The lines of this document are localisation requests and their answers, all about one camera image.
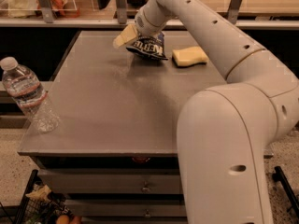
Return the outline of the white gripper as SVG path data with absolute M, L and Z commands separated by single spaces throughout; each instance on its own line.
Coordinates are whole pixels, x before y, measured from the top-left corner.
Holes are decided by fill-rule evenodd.
M 166 23 L 173 18 L 169 10 L 156 0 L 149 0 L 135 15 L 135 24 L 128 24 L 113 40 L 113 47 L 118 49 L 138 39 L 138 33 L 144 36 L 159 34 Z

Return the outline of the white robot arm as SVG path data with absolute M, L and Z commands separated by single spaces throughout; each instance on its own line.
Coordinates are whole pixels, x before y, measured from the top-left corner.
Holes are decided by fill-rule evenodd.
M 299 120 L 299 84 L 273 53 L 199 0 L 149 0 L 114 41 L 156 35 L 178 18 L 225 82 L 196 93 L 178 116 L 189 224 L 273 224 L 264 149 Z

